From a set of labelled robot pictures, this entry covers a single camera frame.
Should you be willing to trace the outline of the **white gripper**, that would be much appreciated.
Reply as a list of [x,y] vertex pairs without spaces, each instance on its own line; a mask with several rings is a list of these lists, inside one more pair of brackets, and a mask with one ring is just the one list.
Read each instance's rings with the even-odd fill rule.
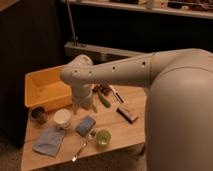
[[89,84],[73,85],[71,87],[71,91],[74,113],[77,113],[79,108],[83,108],[85,110],[93,110],[94,112],[97,112],[97,108],[93,100],[92,87]]

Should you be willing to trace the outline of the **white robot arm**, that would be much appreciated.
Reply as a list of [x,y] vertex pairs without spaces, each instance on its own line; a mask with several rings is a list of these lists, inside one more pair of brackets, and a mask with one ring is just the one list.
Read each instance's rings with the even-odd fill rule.
[[161,51],[99,65],[79,55],[61,79],[80,107],[89,105],[93,83],[148,88],[147,170],[213,171],[213,52]]

